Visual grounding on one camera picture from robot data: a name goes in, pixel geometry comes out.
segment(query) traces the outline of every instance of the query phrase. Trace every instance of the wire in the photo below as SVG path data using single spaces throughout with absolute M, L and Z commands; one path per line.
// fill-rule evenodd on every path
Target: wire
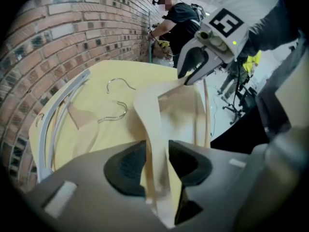
M 212 96 L 212 98 L 213 98 L 213 102 L 214 102 L 215 105 L 216 105 L 216 111 L 214 112 L 214 115 L 213 115 L 213 121 L 214 121 L 214 123 L 213 123 L 213 132 L 211 133 L 211 139 L 214 137 L 214 132 L 216 131 L 216 113 L 217 113 L 217 111 L 218 111 L 218 105 L 217 105 L 217 103 L 216 103 L 216 101 L 215 101 L 215 99 L 214 99 L 214 95 Z
M 114 79 L 110 80 L 110 81 L 107 83 L 107 85 L 106 85 L 106 93 L 107 93 L 107 94 L 110 93 L 110 89 L 108 88 L 109 85 L 110 85 L 110 83 L 113 82 L 113 81 L 115 81 L 115 80 L 122 80 L 122 81 L 124 81 L 124 82 L 126 83 L 126 85 L 127 85 L 130 89 L 136 90 L 136 88 L 131 87 L 131 86 L 129 85 L 129 83 L 127 83 L 127 81 L 126 81 L 125 79 L 123 79 L 123 78 L 114 78 Z
M 239 88 L 239 83 L 240 83 L 240 63 L 239 61 L 237 62 L 237 68 L 238 68 L 238 78 L 237 78 L 237 85 L 236 85 L 236 91 L 235 91 L 235 95 L 234 95 L 234 100 L 233 100 L 233 107 L 235 108 L 235 99 L 236 99 L 236 93 L 237 90 Z

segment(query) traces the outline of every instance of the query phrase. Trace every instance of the yellow vest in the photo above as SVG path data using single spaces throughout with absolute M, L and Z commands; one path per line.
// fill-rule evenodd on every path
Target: yellow vest
M 259 64 L 261 58 L 261 51 L 259 51 L 254 57 L 248 57 L 247 62 L 243 64 L 246 72 L 250 73 L 253 67 L 253 62 Z

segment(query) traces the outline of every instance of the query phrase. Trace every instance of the metal hanger hook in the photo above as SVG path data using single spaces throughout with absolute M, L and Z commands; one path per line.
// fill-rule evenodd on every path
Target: metal hanger hook
M 106 89 L 107 89 L 107 93 L 108 93 L 108 94 L 110 93 L 110 90 L 109 90 L 108 86 L 109 86 L 109 84 L 110 84 L 111 82 L 113 82 L 113 81 L 115 81 L 115 80 L 122 80 L 122 81 L 124 81 L 124 82 L 126 83 L 126 85 L 127 85 L 130 89 L 136 90 L 136 88 L 131 87 L 131 86 L 129 85 L 129 83 L 127 83 L 127 81 L 126 81 L 125 79 L 123 79 L 123 78 L 114 78 L 114 79 L 112 79 L 111 81 L 109 81 L 109 82 L 107 83 L 107 85 L 106 85 Z
M 124 113 L 121 114 L 121 115 L 119 115 L 119 116 L 116 116 L 116 117 L 103 117 L 103 118 L 101 118 L 101 119 L 98 120 L 98 123 L 101 123 L 101 122 L 107 121 L 107 120 L 115 121 L 115 120 L 120 120 L 120 119 L 122 119 L 122 118 L 126 115 L 126 113 L 127 113 L 127 111 L 128 111 L 127 105 L 126 105 L 125 103 L 121 102 L 121 101 L 120 101 L 120 102 L 117 101 L 117 104 L 120 105 L 120 106 L 122 106 L 122 107 L 125 109 Z

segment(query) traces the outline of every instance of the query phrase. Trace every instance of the head-mounted camera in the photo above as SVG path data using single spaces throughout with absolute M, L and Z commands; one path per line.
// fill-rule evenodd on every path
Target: head-mounted camera
M 153 5 L 158 4 L 159 0 L 153 0 Z

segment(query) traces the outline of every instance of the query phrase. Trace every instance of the brick wall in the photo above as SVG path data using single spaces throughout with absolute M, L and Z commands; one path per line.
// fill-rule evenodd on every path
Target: brick wall
M 147 61 L 152 0 L 29 0 L 0 51 L 1 160 L 23 190 L 36 182 L 28 130 L 68 80 L 105 59 Z

